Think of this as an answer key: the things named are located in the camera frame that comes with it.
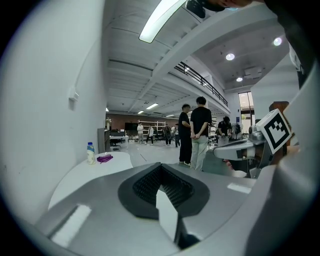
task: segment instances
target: black hair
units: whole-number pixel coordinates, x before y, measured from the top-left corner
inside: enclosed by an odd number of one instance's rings
[[[225,116],[224,118],[223,118],[223,121],[225,121],[225,122],[230,122],[230,118],[228,117],[228,116]]]
[[[196,98],[196,103],[197,103],[197,104],[205,105],[206,102],[207,102],[207,100],[206,100],[205,97],[200,96],[200,97]]]
[[[183,104],[182,110],[184,110],[184,108],[188,108],[188,107],[191,108],[189,104]]]

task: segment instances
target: floor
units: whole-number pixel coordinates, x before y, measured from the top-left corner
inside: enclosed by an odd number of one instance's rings
[[[150,141],[148,142],[148,145],[133,142],[129,143],[128,149],[126,149],[124,143],[120,143],[118,145],[121,145],[120,148],[117,147],[119,148],[119,151],[126,152],[130,155],[133,167],[152,164],[156,162],[179,165],[180,147],[176,148],[174,142],[173,144],[171,144],[171,146],[166,146],[164,140],[154,141],[153,146],[151,145]],[[185,164],[180,163],[180,165],[189,168]],[[239,177],[240,175],[244,174],[242,171],[230,170],[227,167],[226,163],[222,161],[222,159],[216,158],[214,156],[212,149],[206,152],[202,171],[206,173],[234,177]]]

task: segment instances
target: water bottle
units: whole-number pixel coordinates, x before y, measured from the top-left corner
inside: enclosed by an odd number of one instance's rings
[[[96,158],[95,158],[95,148],[94,148],[94,145],[92,144],[92,142],[88,142],[86,154],[88,157],[88,164],[94,165],[96,163]]]

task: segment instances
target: recessed light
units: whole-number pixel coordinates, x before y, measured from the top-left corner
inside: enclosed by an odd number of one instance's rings
[[[235,58],[235,55],[233,53],[228,53],[225,58],[228,60],[228,61],[232,61],[234,58]]]
[[[164,24],[185,1],[186,0],[162,0],[146,22],[139,39],[147,43],[152,43]]]
[[[276,39],[274,39],[273,44],[275,46],[279,46],[282,43],[282,39],[280,37],[277,37]]]
[[[150,109],[154,108],[154,107],[157,106],[157,105],[158,105],[157,103],[154,103],[154,104],[152,104],[151,106],[148,106],[146,109],[147,109],[147,110],[150,110]]]

